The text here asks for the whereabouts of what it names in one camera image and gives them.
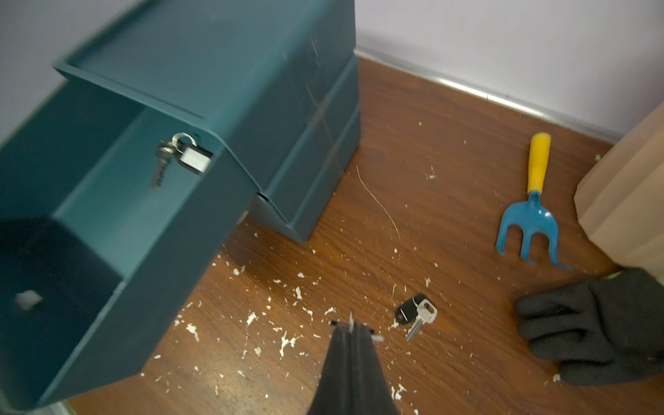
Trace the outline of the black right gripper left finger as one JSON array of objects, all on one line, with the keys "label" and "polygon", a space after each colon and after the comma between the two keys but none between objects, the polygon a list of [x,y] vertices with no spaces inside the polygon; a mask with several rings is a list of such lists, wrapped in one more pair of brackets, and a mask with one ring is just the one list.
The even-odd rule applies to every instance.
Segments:
[{"label": "black right gripper left finger", "polygon": [[337,323],[308,414],[352,413],[350,341],[349,325]]}]

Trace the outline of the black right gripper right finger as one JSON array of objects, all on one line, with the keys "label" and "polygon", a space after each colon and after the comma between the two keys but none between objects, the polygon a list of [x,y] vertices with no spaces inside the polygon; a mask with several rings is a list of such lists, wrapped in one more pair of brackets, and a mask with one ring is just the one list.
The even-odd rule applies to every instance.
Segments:
[{"label": "black right gripper right finger", "polygon": [[366,325],[352,330],[352,408],[353,414],[398,414],[372,333]]}]

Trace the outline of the bunch of keys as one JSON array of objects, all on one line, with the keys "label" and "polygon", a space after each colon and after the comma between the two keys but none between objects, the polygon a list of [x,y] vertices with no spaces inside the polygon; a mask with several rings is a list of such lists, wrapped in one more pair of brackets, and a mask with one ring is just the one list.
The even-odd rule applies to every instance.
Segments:
[{"label": "bunch of keys", "polygon": [[406,340],[410,342],[426,325],[433,323],[439,311],[430,299],[422,293],[416,294],[401,304],[395,311],[395,321],[402,326],[409,326]]}]

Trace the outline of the teal top drawer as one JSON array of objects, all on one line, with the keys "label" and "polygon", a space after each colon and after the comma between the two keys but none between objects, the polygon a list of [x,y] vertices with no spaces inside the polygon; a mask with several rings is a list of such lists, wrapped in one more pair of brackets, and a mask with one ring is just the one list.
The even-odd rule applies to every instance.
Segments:
[{"label": "teal top drawer", "polygon": [[243,214],[209,198],[215,178],[151,188],[137,119],[68,81],[2,147],[3,413],[139,373]]}]

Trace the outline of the teal drawer cabinet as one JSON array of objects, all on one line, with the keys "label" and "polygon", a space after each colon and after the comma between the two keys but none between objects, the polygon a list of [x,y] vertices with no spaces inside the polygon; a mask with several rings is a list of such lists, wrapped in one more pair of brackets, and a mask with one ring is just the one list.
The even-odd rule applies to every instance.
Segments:
[{"label": "teal drawer cabinet", "polygon": [[144,152],[176,133],[213,153],[157,188],[219,200],[305,242],[360,140],[351,1],[146,1],[56,64],[138,109]]}]

